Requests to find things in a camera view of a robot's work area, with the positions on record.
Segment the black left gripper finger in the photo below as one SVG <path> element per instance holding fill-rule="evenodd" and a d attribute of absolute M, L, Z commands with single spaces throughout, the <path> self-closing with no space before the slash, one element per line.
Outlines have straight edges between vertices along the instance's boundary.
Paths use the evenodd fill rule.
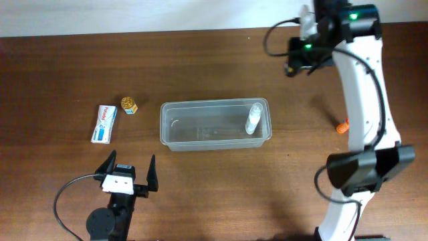
<path fill-rule="evenodd" d="M 149 191 L 158 191 L 158 177 L 156 174 L 156 157 L 152 155 L 150 165 L 146 176 L 147 186 Z"/>
<path fill-rule="evenodd" d="M 95 170 L 94 179 L 96 181 L 104 181 L 107 175 L 112 174 L 116 160 L 116 150 L 113 150 L 108 158 Z"/>

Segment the white plastic bottle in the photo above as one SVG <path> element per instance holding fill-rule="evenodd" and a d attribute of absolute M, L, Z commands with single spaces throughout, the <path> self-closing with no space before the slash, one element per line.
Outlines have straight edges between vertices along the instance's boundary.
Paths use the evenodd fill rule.
<path fill-rule="evenodd" d="M 247 118 L 247 122 L 245 124 L 245 131 L 247 134 L 252 135 L 255 132 L 255 129 L 261 118 L 262 111 L 263 111 L 263 105 L 259 102 L 254 103 L 251 106 L 251 109 L 249 111 L 249 115 Z"/>

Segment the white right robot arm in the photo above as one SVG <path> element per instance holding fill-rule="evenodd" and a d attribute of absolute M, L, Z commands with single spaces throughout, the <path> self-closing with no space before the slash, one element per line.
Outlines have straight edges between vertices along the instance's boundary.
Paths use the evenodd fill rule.
<path fill-rule="evenodd" d="M 287 76 L 335 65 L 350 126 L 348 151 L 329 155 L 322 168 L 333 190 L 314 239 L 353 240 L 367 203 L 414 161 L 415 150 L 402 144 L 389 108 L 377 8 L 315 1 L 296 21 L 300 34 L 289 42 Z"/>

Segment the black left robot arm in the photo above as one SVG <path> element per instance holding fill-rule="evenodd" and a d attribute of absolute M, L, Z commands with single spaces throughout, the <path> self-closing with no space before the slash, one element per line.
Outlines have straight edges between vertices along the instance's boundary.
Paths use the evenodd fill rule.
<path fill-rule="evenodd" d="M 94 210 L 86 220 L 91 240 L 126 240 L 134 212 L 136 199 L 147 198 L 158 191 L 156 159 L 151 157 L 146 185 L 136 184 L 136 169 L 131 165 L 116 164 L 116 151 L 94 172 L 101 190 L 110 194 L 105 208 Z"/>

